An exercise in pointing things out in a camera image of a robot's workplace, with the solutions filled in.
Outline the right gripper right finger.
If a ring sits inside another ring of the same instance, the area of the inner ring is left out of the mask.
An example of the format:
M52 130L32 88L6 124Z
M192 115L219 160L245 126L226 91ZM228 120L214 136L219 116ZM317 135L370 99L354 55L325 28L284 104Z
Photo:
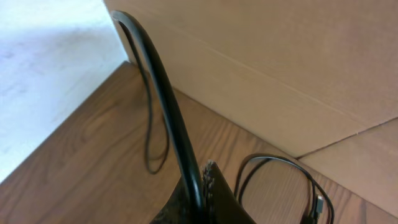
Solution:
M255 224L238 203L215 161L203 168L203 189L209 223Z

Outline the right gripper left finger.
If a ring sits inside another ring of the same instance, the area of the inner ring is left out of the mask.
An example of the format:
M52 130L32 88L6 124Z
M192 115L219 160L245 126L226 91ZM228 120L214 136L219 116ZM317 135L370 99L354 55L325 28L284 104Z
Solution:
M182 178L177 182L170 198L150 224L192 224L190 204Z

